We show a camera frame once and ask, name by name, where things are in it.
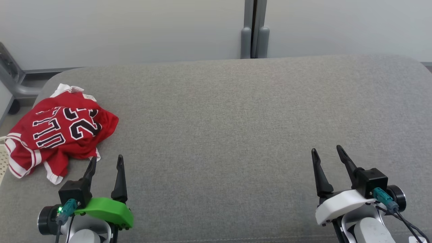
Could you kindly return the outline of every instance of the white wall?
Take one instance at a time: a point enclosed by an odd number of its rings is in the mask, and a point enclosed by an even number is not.
[[[267,57],[393,53],[432,61],[431,0],[268,0]]]
[[[244,0],[0,0],[23,70],[240,58]]]

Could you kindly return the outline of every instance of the white basket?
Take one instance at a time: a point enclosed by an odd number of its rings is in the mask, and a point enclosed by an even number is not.
[[[3,176],[6,173],[7,167],[9,166],[8,156],[6,152],[6,148],[4,146],[4,140],[6,136],[0,137],[0,185],[3,180]]]

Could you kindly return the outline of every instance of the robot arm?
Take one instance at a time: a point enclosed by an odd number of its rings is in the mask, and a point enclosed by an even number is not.
[[[351,180],[351,190],[333,192],[321,167],[316,149],[312,149],[312,163],[319,205],[315,212],[318,225],[332,223],[340,243],[394,242],[385,227],[382,216],[394,215],[407,225],[414,237],[410,243],[429,242],[427,237],[418,237],[400,215],[407,206],[405,195],[395,185],[387,185],[388,177],[376,168],[365,170],[357,167],[342,146],[336,147],[340,160],[345,164]]]
[[[110,198],[93,198],[90,192],[96,172],[93,158],[84,176],[78,181],[67,181],[59,190],[62,204],[47,206],[38,218],[39,232],[43,235],[66,235],[67,243],[116,243],[118,231],[133,227],[133,215],[126,206],[127,189],[123,156],[117,160],[117,178]],[[71,215],[67,205],[76,203]],[[58,232],[58,219],[65,219]]]

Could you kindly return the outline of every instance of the clothing tag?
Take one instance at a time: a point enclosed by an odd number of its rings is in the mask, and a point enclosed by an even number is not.
[[[82,91],[84,91],[84,89],[83,89],[83,88],[80,88],[80,87],[77,87],[77,86],[71,86],[71,87],[70,87],[70,91],[71,91],[72,93],[76,93],[76,92],[82,92]]]
[[[84,97],[85,99],[91,99],[92,101],[97,102],[96,99],[95,99],[93,96],[91,96],[91,95],[83,94],[83,97]]]

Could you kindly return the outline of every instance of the gray wall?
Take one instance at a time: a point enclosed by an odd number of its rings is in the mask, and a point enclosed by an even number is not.
[[[23,70],[240,58],[244,0],[1,0]]]

